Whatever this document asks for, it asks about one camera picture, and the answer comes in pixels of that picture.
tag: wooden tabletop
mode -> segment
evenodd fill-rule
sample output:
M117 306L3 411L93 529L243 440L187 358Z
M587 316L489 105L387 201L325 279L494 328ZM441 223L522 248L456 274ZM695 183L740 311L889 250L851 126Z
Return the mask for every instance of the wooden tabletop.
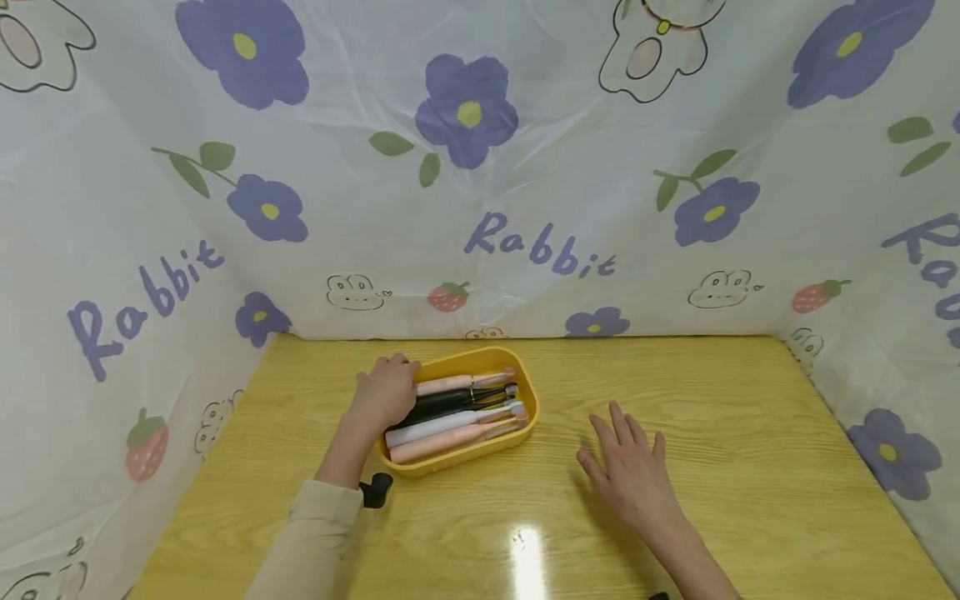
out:
M353 376L397 350L428 361L482 342L277 338L183 499L132 600L242 598ZM364 510L337 596L679 598L574 458L618 399L667 438L690 520L744 598L951 600L943 579L787 350L769 338L501 340L540 397L530 438ZM370 474L382 470L370 460Z

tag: right hand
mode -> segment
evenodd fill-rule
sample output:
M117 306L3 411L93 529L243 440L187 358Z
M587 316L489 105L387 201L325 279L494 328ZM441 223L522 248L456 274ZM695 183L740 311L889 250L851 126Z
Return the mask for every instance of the right hand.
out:
M389 360L383 356L376 359L369 373L357 374L357 391L348 414L370 424L375 437L382 436L417 404L414 377L419 369L420 361L410 362L400 352Z
M651 449L643 427L616 402L610 417L613 429L590 415L607 469L582 448L577 460L613 512L651 545L686 521L666 472L666 439L658 431Z

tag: white fabric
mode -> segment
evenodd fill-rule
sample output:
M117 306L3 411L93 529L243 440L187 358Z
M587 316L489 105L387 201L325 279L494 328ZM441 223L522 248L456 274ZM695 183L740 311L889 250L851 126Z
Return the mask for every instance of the white fabric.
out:
M0 599L123 596L284 329L778 336L960 587L960 4L61 1L0 0Z

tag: yellow plastic container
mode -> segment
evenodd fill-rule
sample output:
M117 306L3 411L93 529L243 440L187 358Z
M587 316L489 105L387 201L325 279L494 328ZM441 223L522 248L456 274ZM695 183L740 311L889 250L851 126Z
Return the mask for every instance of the yellow plastic container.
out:
M523 402L523 406L527 410L527 415L530 417L530 421L526 427L491 440L485 440L479 444L456 448L446 454L425 458L410 465L399 465L391 461L387 443L381 437L377 443L377 452L380 455L380 459L397 475L404 477L422 477L429 473L435 473L438 470L456 467L466 461L481 456L493 454L506 448L512 448L526 440L527 436L529 436L533 430L534 425L537 423L537 418L540 416L540 403L537 400L537 392L534 391L534 386L530 383L527 370L523 366L523 361L506 348L490 346L426 363L420 367L420 372L417 374L417 381L430 381L431 379L441 379L443 377L452 377L453 375L478 375L502 372L507 367L516 369L516 375L514 375L512 381L517 384L519 388L516 393L516 399Z

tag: purple flower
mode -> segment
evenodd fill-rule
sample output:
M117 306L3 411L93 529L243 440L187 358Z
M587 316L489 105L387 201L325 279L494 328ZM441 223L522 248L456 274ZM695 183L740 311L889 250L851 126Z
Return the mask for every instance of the purple flower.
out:
M576 313L566 320L568 338L605 338L620 335L630 322L620 317L620 309L605 306L595 313Z
M262 292L250 292L234 318L241 337L250 338L254 348L263 348L271 333L288 331L290 318Z
M727 177L681 204L673 215L677 243L719 242L740 224L740 215L754 205L760 184Z
M493 57L470 64L441 54L426 65L429 98L417 109L417 129L432 144L446 146L462 169L483 164L490 146L514 136L519 119L507 102L507 67Z
M306 98L303 29L283 0L188 0L175 17L190 52L233 100L260 110Z
M787 104L852 98L880 79L894 52L920 31L935 0L856 0L821 23L793 61Z
M907 433L900 417L875 408L847 435L886 492L896 492L904 500L930 497L926 474L943 465L940 450L919 433Z
M241 175L237 188L227 196L227 205L261 240L302 242L306 239L306 224L300 219L303 202L286 183Z

